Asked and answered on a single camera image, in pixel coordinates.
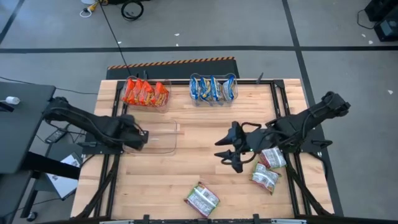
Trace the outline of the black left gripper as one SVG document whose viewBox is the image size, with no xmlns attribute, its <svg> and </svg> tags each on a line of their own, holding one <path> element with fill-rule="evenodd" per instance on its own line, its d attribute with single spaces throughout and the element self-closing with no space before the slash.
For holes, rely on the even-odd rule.
<svg viewBox="0 0 398 224">
<path fill-rule="evenodd" d="M 122 114 L 118 117 L 121 122 L 119 138 L 123 144 L 137 151 L 141 151 L 148 142 L 149 132 L 143 130 L 136 122 L 133 115 Z"/>
</svg>

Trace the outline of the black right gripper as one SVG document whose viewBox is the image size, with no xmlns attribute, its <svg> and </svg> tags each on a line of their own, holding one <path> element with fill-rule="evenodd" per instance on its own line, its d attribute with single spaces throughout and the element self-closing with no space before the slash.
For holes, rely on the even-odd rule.
<svg viewBox="0 0 398 224">
<path fill-rule="evenodd" d="M 216 146 L 225 146 L 230 144 L 234 146 L 234 152 L 228 149 L 224 152 L 214 153 L 214 156 L 221 158 L 222 164 L 231 164 L 237 173 L 242 173 L 243 165 L 253 161 L 256 156 L 256 154 L 253 153 L 248 160 L 241 160 L 241 154 L 252 152 L 251 147 L 247 143 L 247 133 L 243 131 L 243 126 L 245 125 L 254 126 L 258 129 L 257 123 L 243 122 L 242 124 L 239 124 L 237 121 L 233 121 L 231 126 L 233 133 L 228 133 L 224 138 L 215 142 Z"/>
</svg>

